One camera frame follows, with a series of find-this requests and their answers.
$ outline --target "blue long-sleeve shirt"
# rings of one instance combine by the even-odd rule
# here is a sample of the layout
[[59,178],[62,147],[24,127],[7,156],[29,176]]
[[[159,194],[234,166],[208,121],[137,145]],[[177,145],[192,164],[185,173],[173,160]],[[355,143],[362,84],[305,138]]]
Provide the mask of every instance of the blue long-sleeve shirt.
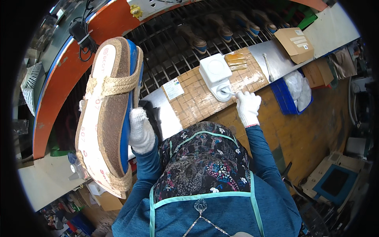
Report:
[[[298,236],[301,227],[299,212],[280,178],[261,128],[248,127],[246,133],[253,156],[255,196],[265,236]],[[138,180],[112,225],[115,237],[149,236],[149,192],[162,171],[157,151],[136,156]],[[172,202],[157,208],[155,236],[182,236],[199,217],[194,203],[195,201]],[[228,234],[243,231],[254,237],[260,236],[250,197],[208,198],[207,204],[203,216]],[[201,220],[188,233],[188,236],[223,235]]]

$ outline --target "white glue container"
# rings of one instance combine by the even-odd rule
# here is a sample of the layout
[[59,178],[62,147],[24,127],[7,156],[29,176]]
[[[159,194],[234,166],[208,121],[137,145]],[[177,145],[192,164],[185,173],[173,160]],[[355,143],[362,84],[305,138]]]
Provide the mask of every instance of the white glue container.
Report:
[[227,87],[229,91],[232,91],[229,81],[229,78],[232,76],[232,71],[229,69],[228,64],[221,54],[218,53],[201,59],[199,72],[208,89],[218,101],[227,102],[232,97],[229,93],[221,92],[221,89],[225,87]]

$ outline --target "blue plastic crate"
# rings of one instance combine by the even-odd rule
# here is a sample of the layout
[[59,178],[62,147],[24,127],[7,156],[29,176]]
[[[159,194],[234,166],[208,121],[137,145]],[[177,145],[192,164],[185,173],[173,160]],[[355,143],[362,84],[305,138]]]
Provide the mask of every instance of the blue plastic crate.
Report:
[[304,110],[308,108],[308,106],[313,101],[313,96],[310,99],[310,103],[303,111],[299,112],[296,108],[295,103],[293,102],[290,91],[288,90],[287,84],[285,83],[283,78],[280,78],[273,83],[270,84],[271,90],[275,95],[275,98],[279,104],[280,109],[284,115],[299,115]]

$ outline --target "white work glove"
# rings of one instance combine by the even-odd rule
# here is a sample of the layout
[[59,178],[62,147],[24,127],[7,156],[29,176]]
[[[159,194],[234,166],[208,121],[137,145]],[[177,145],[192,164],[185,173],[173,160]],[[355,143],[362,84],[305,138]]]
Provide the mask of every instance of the white work glove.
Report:
[[129,145],[139,154],[151,151],[155,144],[155,133],[146,111],[142,107],[132,109],[129,113]]
[[254,93],[245,91],[243,94],[241,91],[236,93],[237,99],[237,111],[240,116],[241,122],[244,127],[250,127],[252,125],[259,125],[258,121],[258,109],[262,98],[256,96]]

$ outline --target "orange curved frame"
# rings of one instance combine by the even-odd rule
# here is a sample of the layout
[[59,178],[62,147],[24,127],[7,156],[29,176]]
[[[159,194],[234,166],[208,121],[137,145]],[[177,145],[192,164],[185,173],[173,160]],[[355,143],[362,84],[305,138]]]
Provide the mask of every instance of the orange curved frame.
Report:
[[[191,1],[177,4],[140,22],[130,13],[130,6],[126,0],[115,0],[102,7],[91,17],[88,30],[93,30],[91,37],[100,45],[107,39],[121,36],[124,32],[130,32],[155,16],[190,3]],[[42,99],[36,112],[34,124],[34,159],[45,156],[47,140],[63,103],[80,77],[93,63],[94,55],[87,62],[82,62],[79,60],[78,51],[79,45],[72,40],[60,55],[47,79],[45,88],[41,92]]]

